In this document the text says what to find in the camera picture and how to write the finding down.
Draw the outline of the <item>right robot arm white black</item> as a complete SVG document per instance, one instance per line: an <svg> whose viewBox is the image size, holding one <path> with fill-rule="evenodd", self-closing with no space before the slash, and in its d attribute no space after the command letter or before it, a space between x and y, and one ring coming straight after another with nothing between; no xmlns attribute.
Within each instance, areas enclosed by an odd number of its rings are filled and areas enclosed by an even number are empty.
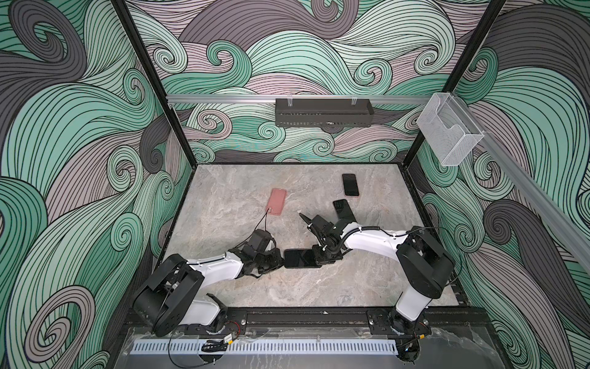
<svg viewBox="0 0 590 369"><path fill-rule="evenodd" d="M317 239L312 252L319 265L333 264L351 251L370 252L399 262L410 286L396 302L393 317L398 321L416 322L429 303L441 297L456 266L455 259L424 227L395 232L361 225L351 218L333 224L319 215L299 216Z"/></svg>

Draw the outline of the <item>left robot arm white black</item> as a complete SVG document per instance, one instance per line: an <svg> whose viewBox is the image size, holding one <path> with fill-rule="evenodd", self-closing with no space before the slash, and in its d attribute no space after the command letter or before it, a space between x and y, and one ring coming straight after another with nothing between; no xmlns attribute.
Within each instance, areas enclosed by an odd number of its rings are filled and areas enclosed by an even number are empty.
<svg viewBox="0 0 590 369"><path fill-rule="evenodd" d="M221 281L260 278L284 266L272 235L255 230L248 239L220 256L186 259L167 257L136 290L132 308L151 332L164 337L178 327L217 333L227 321L227 306L199 290Z"/></svg>

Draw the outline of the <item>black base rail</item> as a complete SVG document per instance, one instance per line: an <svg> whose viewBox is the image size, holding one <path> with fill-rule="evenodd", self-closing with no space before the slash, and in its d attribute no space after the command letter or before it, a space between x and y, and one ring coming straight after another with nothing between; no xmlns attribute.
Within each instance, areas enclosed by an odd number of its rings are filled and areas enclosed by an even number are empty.
<svg viewBox="0 0 590 369"><path fill-rule="evenodd" d="M374 335L395 335L422 331L426 327L474 327L490 323L482 308L467 306L434 306L427 308L416 323L394 320L392 307L317 307L317 308L229 308L222 332L244 333L267 328L368 328Z"/></svg>

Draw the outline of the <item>black wall tray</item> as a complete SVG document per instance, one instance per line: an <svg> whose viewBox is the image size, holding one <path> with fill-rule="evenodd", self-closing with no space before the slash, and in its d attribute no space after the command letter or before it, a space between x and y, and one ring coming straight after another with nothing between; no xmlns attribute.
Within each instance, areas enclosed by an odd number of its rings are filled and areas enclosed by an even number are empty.
<svg viewBox="0 0 590 369"><path fill-rule="evenodd" d="M280 98L275 123L283 128L369 127L375 111L366 98Z"/></svg>

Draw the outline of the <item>clear plastic wall holder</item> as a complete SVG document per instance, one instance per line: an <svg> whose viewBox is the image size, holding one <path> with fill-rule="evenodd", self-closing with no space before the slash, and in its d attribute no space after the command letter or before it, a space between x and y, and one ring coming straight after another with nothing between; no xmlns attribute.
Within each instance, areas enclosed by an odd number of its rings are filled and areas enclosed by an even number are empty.
<svg viewBox="0 0 590 369"><path fill-rule="evenodd" d="M449 92L432 95L417 125L443 167L459 166L484 137L468 105Z"/></svg>

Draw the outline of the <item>aluminium rail back wall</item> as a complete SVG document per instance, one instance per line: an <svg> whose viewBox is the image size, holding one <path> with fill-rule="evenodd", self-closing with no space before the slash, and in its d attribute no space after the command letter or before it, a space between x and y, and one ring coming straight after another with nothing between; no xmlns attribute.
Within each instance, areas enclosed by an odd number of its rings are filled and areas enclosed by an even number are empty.
<svg viewBox="0 0 590 369"><path fill-rule="evenodd" d="M350 102L368 99L377 105L423 105L430 101L430 95L238 95L238 94L176 94L167 95L171 104L271 104L277 99L347 99Z"/></svg>

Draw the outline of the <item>aluminium rail wall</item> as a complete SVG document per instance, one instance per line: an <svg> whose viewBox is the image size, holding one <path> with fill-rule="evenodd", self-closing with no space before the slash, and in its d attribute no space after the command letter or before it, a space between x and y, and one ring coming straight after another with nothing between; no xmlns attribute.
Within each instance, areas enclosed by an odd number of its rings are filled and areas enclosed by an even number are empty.
<svg viewBox="0 0 590 369"><path fill-rule="evenodd" d="M486 102L469 107L451 95L456 114L470 130L482 136L484 146L503 173L516 186L528 204L542 217L553 235L576 261L589 270L589 218L577 208L574 190L582 174L574 164L578 150L589 153L581 144L568 147L555 133L542 133L530 121L519 126L517 120Z"/></svg>
<svg viewBox="0 0 590 369"><path fill-rule="evenodd" d="M271 104L277 99L347 99L350 102L368 99L377 105L423 105L430 101L430 95L238 95L238 94L176 94L167 95L171 104Z"/></svg>

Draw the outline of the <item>aluminium rail right wall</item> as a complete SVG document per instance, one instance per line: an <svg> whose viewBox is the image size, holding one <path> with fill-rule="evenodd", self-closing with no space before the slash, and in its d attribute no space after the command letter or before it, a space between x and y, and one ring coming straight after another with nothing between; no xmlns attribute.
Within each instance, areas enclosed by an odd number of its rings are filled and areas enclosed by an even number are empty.
<svg viewBox="0 0 590 369"><path fill-rule="evenodd" d="M486 102L469 107L451 95L456 114L470 130L482 136L484 146L503 173L516 186L528 204L542 217L553 235L576 261L589 270L589 218L577 208L574 190L582 174L574 164L578 150L589 153L581 144L568 147L555 133L542 133L530 121L519 126L517 120Z"/></svg>

